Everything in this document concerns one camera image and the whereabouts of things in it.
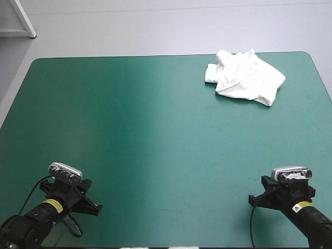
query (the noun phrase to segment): yellow label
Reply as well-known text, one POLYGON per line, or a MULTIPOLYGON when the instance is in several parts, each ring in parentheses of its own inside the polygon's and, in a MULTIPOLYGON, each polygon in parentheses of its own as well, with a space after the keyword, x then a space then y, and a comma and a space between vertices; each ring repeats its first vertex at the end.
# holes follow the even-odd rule
POLYGON ((43 203, 48 203, 48 204, 51 204, 52 206, 54 206, 54 208, 58 211, 59 214, 63 211, 62 205, 54 199, 47 199, 47 200, 43 201, 43 203))
POLYGON ((308 201, 301 201, 294 205, 292 208, 295 213, 299 212, 301 209, 305 208, 306 206, 312 206, 312 203, 308 201))

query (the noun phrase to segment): wire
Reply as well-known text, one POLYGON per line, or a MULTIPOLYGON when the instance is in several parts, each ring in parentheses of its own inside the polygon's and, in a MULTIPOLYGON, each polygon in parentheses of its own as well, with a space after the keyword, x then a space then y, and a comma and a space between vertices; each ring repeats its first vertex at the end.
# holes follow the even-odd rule
MULTIPOLYGON (((270 188, 268 188, 267 190, 265 190, 264 194, 263 195, 268 195, 270 194, 272 191, 276 191, 278 189, 282 188, 282 186, 272 186, 270 188)), ((256 204, 253 206, 253 209, 251 210, 251 215, 250 215, 250 239, 251 239, 251 244, 253 245, 253 248, 256 247, 255 245, 255 241, 254 241, 254 236, 253 236, 253 217, 254 217, 254 212, 258 206, 258 203, 260 202, 261 200, 258 200, 256 202, 256 204)))
POLYGON ((80 227, 79 223, 77 222, 77 220, 72 215, 68 214, 67 217, 75 225, 75 227, 77 228, 77 230, 78 230, 79 233, 75 233, 73 231, 73 229, 70 227, 70 225, 65 220, 62 220, 60 222, 63 223, 67 227, 68 231, 70 232, 70 234, 72 236, 74 236, 76 238, 80 238, 83 235, 83 230, 80 227))
POLYGON ((21 214, 22 214, 25 205, 26 205, 27 202, 29 201, 29 199, 30 199, 30 197, 31 197, 31 195, 32 195, 32 193, 33 193, 33 191, 36 189, 36 187, 38 186, 38 184, 41 183, 43 180, 45 180, 45 179, 47 179, 47 178, 51 178, 51 177, 52 177, 51 175, 45 176, 45 177, 43 177, 42 179, 40 179, 40 180, 36 183, 36 185, 35 185, 35 186, 33 187, 33 189, 31 190, 30 194, 27 196, 27 199, 25 200, 25 202, 24 202, 24 204, 23 204, 23 206, 22 206, 22 208, 21 208, 21 210, 20 210, 20 212, 19 212, 18 215, 21 215, 21 214))
POLYGON ((256 202, 255 206, 251 210, 251 215, 250 215, 250 239, 251 239, 251 244, 253 245, 253 248, 256 247, 254 237, 253 237, 253 216, 254 216, 255 209, 257 208, 257 205, 258 205, 258 202, 256 202))

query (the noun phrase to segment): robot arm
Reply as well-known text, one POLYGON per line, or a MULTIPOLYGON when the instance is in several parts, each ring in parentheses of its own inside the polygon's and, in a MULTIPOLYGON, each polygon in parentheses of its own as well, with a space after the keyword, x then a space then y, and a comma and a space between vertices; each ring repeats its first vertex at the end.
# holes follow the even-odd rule
POLYGON ((35 249, 50 234, 52 228, 70 212, 98 216, 102 206, 93 204, 86 196, 91 181, 82 181, 82 173, 63 163, 49 167, 54 183, 45 179, 40 189, 46 200, 25 215, 14 215, 0 228, 0 248, 35 249))
POLYGON ((332 221, 312 204, 315 189, 308 185, 312 173, 304 167, 284 167, 262 176, 265 193, 249 196, 252 206, 281 211, 307 238, 310 249, 332 248, 332 221))

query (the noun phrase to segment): table surface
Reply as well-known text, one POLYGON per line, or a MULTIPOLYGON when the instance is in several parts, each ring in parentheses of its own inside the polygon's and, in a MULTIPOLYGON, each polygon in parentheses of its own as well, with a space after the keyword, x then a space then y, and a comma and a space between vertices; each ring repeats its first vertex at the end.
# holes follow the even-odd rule
MULTIPOLYGON (((45 246, 250 246, 248 195, 286 165, 312 169, 332 217, 330 98, 307 53, 258 56, 286 76, 271 108, 204 83, 215 55, 34 61, 0 129, 0 222, 53 161, 80 169, 104 207, 75 215, 82 238, 59 224, 45 246)), ((308 246, 278 211, 254 221, 257 246, 308 246)))

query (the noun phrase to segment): white cloth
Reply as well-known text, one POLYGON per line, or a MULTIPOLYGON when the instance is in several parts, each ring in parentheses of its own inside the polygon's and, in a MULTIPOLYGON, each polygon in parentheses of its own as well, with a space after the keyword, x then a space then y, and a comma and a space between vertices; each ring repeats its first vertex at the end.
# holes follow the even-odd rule
POLYGON ((285 81, 285 76, 257 57, 253 49, 235 55, 221 50, 217 60, 218 65, 207 66, 205 82, 217 83, 218 94, 255 100, 267 106, 273 104, 276 91, 285 81))

